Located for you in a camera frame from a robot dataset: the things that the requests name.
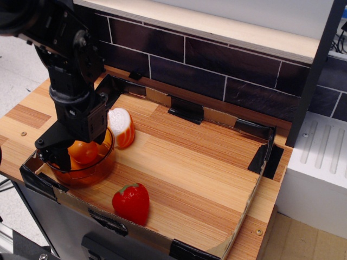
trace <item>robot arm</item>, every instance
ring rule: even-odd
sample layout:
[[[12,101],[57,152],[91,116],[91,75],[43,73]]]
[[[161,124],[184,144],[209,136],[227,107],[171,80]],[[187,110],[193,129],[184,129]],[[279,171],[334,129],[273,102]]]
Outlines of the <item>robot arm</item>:
[[[102,143],[110,108],[107,94],[94,90],[104,63],[88,29],[56,0],[0,0],[0,35],[34,44],[47,67],[57,122],[35,146],[43,161],[69,171],[67,148],[75,140]]]

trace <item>toy orange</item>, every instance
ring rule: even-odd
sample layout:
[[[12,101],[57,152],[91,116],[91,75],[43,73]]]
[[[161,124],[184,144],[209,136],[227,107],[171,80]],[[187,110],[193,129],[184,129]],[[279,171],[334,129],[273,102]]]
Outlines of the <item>toy orange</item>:
[[[123,108],[115,108],[108,113],[109,126],[115,137],[115,146],[128,147],[135,138],[135,126],[129,112]]]

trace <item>toy strawberry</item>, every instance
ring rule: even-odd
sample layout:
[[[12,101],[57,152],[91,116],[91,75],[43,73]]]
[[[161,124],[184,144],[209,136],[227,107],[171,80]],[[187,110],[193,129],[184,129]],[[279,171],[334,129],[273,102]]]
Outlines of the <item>toy strawberry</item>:
[[[126,185],[114,194],[112,206],[119,217],[144,226],[147,222],[150,197],[142,184]]]

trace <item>toy food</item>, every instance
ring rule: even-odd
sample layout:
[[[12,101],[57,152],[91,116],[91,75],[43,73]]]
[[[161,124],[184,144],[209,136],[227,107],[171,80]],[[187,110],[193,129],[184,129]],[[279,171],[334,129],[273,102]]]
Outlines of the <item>toy food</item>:
[[[150,197],[144,185],[126,185],[114,194],[112,206],[119,217],[144,226],[147,222]]]
[[[109,111],[109,126],[115,137],[115,146],[128,147],[134,141],[135,127],[129,112],[123,108]]]
[[[95,142],[75,141],[68,152],[77,163],[89,164],[98,156],[98,147]]]

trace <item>wooden board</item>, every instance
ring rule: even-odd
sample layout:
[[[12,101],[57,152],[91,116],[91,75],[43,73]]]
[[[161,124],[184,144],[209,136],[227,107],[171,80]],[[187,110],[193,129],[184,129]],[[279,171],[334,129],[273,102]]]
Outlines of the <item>wooden board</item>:
[[[49,81],[0,119],[3,151],[0,171],[19,183],[23,180],[18,169],[34,151],[34,141],[56,120],[48,87]],[[246,168],[262,141],[208,122],[197,126],[167,114],[162,106],[139,99],[129,102],[129,98],[122,96],[116,106],[125,107],[132,114],[137,129],[136,143],[117,152],[118,171],[104,182],[71,193],[112,211],[110,196],[124,184],[142,181],[151,196],[148,228],[203,250],[218,245],[233,232],[256,183],[257,174]],[[255,230],[266,229],[290,152],[286,150],[281,160],[275,175],[278,181],[261,181],[228,259],[245,259],[245,256],[255,259],[262,241]],[[147,166],[140,169],[134,162]],[[157,213],[166,217],[160,219]],[[187,230],[172,233],[179,229]]]
[[[146,228],[203,251],[226,241],[258,182],[259,174],[247,167],[266,140],[206,121],[197,125],[129,95],[122,95],[114,107],[132,115],[134,143],[116,148],[117,164],[107,179],[68,193],[114,213],[114,193],[142,183],[150,194]]]

